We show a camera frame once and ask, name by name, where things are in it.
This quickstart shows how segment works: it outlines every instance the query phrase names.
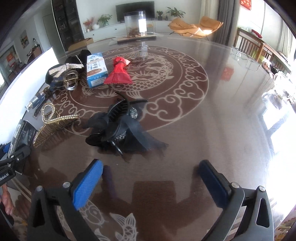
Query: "door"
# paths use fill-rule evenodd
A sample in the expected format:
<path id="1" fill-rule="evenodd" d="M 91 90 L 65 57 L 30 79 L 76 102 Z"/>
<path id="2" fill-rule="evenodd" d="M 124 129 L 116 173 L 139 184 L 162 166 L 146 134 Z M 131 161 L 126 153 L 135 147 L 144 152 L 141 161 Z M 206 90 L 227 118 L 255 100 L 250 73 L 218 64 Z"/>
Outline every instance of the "door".
<path id="1" fill-rule="evenodd" d="M 55 53 L 57 59 L 59 59 L 65 55 L 65 51 L 62 46 L 61 40 L 59 38 L 59 34 L 57 32 L 57 28 L 56 28 L 56 25 L 54 22 L 53 15 L 49 14 L 49 15 L 44 16 L 43 23 L 45 26 L 45 30 L 46 30 L 49 42 L 54 49 L 54 53 Z"/>

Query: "blue and white box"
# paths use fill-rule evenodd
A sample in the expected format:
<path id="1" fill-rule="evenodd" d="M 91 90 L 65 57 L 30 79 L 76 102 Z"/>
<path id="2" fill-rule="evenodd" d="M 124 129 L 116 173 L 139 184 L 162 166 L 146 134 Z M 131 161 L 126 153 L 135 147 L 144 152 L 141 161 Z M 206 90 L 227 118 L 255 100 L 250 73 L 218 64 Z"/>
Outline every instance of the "blue and white box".
<path id="1" fill-rule="evenodd" d="M 105 60 L 101 53 L 87 56 L 86 79 L 90 88 L 102 85 L 108 76 Z"/>

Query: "red package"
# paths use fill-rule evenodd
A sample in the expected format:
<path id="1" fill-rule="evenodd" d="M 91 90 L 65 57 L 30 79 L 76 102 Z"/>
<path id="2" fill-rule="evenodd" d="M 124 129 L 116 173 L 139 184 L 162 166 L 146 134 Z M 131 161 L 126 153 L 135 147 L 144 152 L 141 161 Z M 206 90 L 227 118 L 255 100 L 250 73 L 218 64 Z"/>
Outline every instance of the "red package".
<path id="1" fill-rule="evenodd" d="M 129 63 L 130 61 L 122 57 L 113 59 L 114 70 L 105 79 L 104 84 L 133 84 L 131 77 L 124 69 Z"/>

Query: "black pouch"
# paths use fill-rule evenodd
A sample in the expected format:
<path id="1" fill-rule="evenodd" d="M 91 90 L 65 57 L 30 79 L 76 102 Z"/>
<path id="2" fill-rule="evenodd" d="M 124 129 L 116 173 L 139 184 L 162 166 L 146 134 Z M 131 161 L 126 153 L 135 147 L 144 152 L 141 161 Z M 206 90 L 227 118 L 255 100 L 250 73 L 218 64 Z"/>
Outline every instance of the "black pouch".
<path id="1" fill-rule="evenodd" d="M 7 157 L 10 158 L 15 151 L 17 151 L 24 145 L 31 146 L 36 131 L 37 130 L 35 129 L 35 127 L 32 126 L 29 122 L 27 122 L 26 120 L 20 120 L 13 134 Z M 22 174 L 24 165 L 25 159 L 20 160 L 17 163 L 16 172 Z"/>

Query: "cardboard box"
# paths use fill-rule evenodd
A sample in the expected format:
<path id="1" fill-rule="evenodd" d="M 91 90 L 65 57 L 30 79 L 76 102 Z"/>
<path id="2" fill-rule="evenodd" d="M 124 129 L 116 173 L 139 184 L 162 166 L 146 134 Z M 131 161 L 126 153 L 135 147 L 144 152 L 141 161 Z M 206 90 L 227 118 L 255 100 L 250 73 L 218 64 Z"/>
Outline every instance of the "cardboard box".
<path id="1" fill-rule="evenodd" d="M 84 39 L 84 40 L 82 40 L 82 41 L 80 41 L 78 43 L 72 44 L 68 48 L 68 51 L 73 51 L 73 50 L 85 47 L 86 45 L 89 45 L 89 44 L 92 44 L 92 43 L 94 43 L 93 38 L 87 38 L 87 39 Z"/>
<path id="2" fill-rule="evenodd" d="M 108 76 L 105 60 L 101 53 L 87 56 L 86 79 L 90 88 L 102 85 Z"/>

